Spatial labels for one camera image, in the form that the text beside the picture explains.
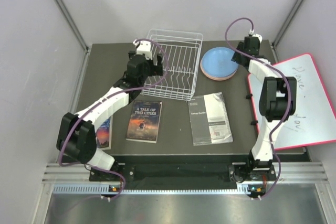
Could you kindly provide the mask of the grey setup guide booklet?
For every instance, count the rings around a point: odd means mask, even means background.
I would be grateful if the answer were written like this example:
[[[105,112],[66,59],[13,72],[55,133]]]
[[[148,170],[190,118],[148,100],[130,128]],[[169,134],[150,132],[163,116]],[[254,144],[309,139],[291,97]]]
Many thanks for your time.
[[[191,98],[188,109],[194,146],[233,142],[221,92]]]

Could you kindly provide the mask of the blue plate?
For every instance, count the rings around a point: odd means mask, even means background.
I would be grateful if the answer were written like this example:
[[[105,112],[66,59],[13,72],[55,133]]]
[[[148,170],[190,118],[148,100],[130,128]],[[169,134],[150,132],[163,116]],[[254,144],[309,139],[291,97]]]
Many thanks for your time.
[[[225,67],[229,73],[238,69],[238,64],[231,61],[234,51],[227,47],[216,47],[207,51],[201,59],[203,64],[217,64]]]

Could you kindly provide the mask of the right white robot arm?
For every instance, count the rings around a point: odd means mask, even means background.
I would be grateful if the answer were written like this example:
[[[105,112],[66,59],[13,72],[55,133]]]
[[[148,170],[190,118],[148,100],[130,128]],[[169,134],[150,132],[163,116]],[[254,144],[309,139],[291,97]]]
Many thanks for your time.
[[[245,67],[262,84],[258,106],[262,116],[259,134],[244,167],[246,177],[252,180],[274,170],[274,143],[283,124],[296,110],[296,78],[285,77],[267,59],[259,57],[261,41],[260,35],[246,36],[232,57],[232,61]]]

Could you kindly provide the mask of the pink plate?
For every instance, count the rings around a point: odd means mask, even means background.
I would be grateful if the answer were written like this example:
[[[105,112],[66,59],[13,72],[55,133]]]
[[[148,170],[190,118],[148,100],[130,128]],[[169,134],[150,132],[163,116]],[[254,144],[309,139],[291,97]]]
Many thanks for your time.
[[[203,73],[203,75],[211,80],[214,81],[225,81],[230,79],[237,71],[235,69],[231,73],[228,72],[228,70],[225,67],[220,67],[217,64],[203,64],[203,62],[200,63],[200,68]]]

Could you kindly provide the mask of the blue fantasy cover book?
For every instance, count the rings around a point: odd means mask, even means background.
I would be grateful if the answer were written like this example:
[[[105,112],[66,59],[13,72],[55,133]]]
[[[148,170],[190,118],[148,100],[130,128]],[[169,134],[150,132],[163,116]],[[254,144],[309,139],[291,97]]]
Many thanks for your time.
[[[97,147],[110,150],[112,145],[112,117],[105,120],[96,131]]]

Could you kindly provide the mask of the pink framed whiteboard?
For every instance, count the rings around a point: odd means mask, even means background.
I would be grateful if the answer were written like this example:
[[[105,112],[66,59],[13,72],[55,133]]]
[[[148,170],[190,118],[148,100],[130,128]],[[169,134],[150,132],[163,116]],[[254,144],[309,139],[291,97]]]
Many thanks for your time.
[[[335,141],[335,110],[313,56],[299,55],[274,67],[297,80],[295,113],[273,134],[274,148],[284,150]]]

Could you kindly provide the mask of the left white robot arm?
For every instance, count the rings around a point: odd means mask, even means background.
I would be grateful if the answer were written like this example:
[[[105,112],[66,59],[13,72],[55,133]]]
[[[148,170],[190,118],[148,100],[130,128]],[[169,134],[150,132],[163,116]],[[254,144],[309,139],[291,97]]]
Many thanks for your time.
[[[64,156],[74,164],[90,165],[101,171],[107,180],[114,180],[119,174],[116,160],[97,147],[96,131],[115,112],[127,106],[146,89],[148,77],[164,78],[168,65],[163,49],[153,59],[151,49],[137,49],[129,52],[129,61],[123,76],[90,107],[75,114],[66,113],[61,119],[56,148],[60,151],[58,164],[66,166]]]

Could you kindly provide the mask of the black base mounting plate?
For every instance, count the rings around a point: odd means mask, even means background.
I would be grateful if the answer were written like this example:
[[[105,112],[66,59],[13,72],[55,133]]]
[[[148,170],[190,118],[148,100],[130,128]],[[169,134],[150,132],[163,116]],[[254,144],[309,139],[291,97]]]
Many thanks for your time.
[[[205,178],[211,182],[268,182],[276,179],[275,169],[257,170],[249,173],[245,165],[225,163],[205,164],[124,164],[114,167],[114,172],[123,175],[128,184],[141,182],[145,179],[193,179]]]

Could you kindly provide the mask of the aluminium frame rail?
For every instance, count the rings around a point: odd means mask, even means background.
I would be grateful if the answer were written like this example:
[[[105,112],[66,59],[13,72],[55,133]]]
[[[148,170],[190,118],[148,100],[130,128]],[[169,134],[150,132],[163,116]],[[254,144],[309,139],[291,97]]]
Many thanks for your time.
[[[82,165],[61,167],[48,164],[43,181],[46,183],[86,183],[90,172]],[[329,182],[321,162],[282,162],[278,180],[283,184],[326,184]]]

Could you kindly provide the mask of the Tale of Two Cities book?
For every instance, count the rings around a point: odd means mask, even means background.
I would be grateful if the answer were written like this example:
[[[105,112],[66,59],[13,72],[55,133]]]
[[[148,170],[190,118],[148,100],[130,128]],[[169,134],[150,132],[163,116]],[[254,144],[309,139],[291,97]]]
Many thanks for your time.
[[[126,140],[157,143],[162,101],[134,101]]]

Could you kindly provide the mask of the white wire dish rack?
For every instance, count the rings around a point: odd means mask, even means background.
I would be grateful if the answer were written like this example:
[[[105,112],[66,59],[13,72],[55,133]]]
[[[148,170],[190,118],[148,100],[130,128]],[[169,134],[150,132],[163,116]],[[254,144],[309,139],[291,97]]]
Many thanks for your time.
[[[143,95],[189,101],[195,93],[203,35],[201,33],[150,29],[147,38],[157,42],[167,55],[165,79],[142,90]]]

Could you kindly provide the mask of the orange plate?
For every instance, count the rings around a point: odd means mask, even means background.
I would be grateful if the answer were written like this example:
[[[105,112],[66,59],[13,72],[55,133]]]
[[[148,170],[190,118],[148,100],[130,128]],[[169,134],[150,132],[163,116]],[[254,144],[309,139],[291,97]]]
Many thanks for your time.
[[[210,74],[208,74],[208,73],[206,73],[206,72],[203,72],[203,71],[202,71],[202,73],[203,73],[207,78],[209,78],[209,79],[211,79],[211,80],[215,80],[215,81],[224,81],[224,80],[228,80],[228,79],[230,79],[231,77],[233,77],[234,74],[236,73],[236,71],[233,72],[232,74],[228,75],[228,76],[225,76],[225,77],[215,77],[215,76],[211,76]]]

